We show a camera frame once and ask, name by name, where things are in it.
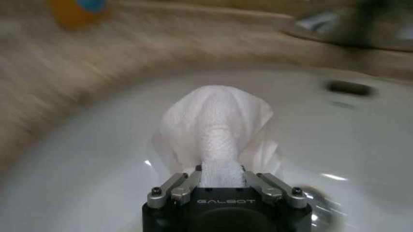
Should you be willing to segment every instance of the countertop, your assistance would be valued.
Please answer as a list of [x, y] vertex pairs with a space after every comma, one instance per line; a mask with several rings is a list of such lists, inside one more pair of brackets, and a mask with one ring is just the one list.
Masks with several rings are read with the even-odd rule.
[[47, 9], [0, 20], [0, 170], [82, 107], [150, 73], [277, 62], [413, 78], [413, 54], [346, 49], [279, 30], [286, 15], [118, 1], [111, 18], [64, 31]]

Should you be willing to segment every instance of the chrome faucet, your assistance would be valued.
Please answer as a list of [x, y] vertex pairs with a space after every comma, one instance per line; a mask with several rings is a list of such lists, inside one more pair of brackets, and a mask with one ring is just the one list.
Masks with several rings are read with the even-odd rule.
[[356, 0], [299, 17], [290, 35], [364, 48], [413, 51], [413, 0]]

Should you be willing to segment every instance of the sink basin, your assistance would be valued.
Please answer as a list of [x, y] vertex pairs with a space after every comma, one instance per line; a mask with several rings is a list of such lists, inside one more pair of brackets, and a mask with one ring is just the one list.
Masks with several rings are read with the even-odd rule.
[[[365, 84], [374, 95], [333, 93], [323, 87], [329, 80]], [[148, 76], [87, 107], [11, 171], [0, 192], [3, 230], [140, 231], [147, 193], [171, 175], [151, 142], [163, 113], [211, 84], [234, 86], [271, 105], [283, 180], [325, 194], [337, 206], [335, 232], [412, 230], [412, 85], [266, 64]]]

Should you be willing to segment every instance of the bottle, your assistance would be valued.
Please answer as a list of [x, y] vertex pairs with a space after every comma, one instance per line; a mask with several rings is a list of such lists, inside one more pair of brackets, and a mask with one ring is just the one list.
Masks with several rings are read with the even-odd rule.
[[75, 30], [106, 18], [106, 0], [47, 0], [56, 21], [65, 29]]

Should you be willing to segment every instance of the white towel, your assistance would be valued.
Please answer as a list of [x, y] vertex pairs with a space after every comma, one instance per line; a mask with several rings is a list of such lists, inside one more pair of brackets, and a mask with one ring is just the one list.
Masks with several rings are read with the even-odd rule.
[[183, 169], [202, 164], [200, 187], [243, 187], [241, 164], [254, 172], [275, 172], [277, 143], [263, 129], [271, 116], [262, 99], [226, 86], [200, 87], [168, 109], [160, 126], [163, 142]]

